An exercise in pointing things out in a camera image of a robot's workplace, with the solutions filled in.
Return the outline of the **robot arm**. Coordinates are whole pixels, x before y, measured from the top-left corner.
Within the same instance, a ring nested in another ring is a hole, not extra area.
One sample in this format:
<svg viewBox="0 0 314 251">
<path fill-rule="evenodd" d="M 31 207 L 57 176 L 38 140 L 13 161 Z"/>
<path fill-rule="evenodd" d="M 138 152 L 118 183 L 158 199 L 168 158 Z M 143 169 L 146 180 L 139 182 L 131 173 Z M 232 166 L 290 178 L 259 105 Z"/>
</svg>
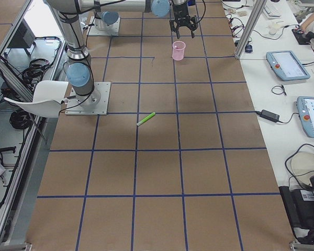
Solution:
<svg viewBox="0 0 314 251">
<path fill-rule="evenodd" d="M 62 33 L 68 45 L 69 66 L 66 76 L 72 85 L 78 106 L 92 110 L 96 108 L 102 94 L 94 82 L 91 56 L 84 42 L 79 16 L 94 11 L 105 24 L 118 20 L 119 12 L 153 13 L 164 17 L 173 11 L 170 29 L 180 35 L 179 28 L 187 27 L 191 33 L 198 28 L 200 19 L 189 14 L 188 1 L 47 1 L 47 5 L 58 15 Z"/>
</svg>

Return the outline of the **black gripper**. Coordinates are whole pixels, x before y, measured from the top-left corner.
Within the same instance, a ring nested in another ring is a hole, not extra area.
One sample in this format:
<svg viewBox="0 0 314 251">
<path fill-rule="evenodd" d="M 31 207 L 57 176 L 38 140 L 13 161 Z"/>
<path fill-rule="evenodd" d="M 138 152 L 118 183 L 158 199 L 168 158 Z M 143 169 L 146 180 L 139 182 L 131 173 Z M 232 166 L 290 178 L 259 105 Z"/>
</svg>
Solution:
<svg viewBox="0 0 314 251">
<path fill-rule="evenodd" d="M 174 18 L 169 21 L 170 29 L 176 30 L 176 36 L 180 39 L 180 27 L 187 27 L 190 30 L 191 37 L 195 37 L 195 30 L 198 28 L 198 18 L 190 16 L 188 10 L 188 1 L 171 1 Z"/>
</svg>

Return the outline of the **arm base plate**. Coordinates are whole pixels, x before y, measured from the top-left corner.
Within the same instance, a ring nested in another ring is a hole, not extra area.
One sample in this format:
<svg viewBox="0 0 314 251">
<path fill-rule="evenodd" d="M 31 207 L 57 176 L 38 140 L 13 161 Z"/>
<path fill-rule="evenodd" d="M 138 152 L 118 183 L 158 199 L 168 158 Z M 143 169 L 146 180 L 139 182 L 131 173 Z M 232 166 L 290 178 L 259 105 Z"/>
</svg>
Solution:
<svg viewBox="0 0 314 251">
<path fill-rule="evenodd" d="M 91 16 L 90 24 L 93 24 L 89 27 L 89 36 L 99 36 L 99 37 L 117 37 L 119 36 L 120 28 L 120 17 L 114 24 L 107 25 L 101 19 L 94 19 L 94 16 Z"/>
<path fill-rule="evenodd" d="M 68 101 L 64 112 L 69 116 L 93 116 L 93 115 L 107 115 L 109 94 L 111 82 L 95 82 L 94 91 L 90 97 L 83 102 L 82 96 L 77 96 L 74 88 L 71 88 L 71 96 L 75 96 Z"/>
</svg>

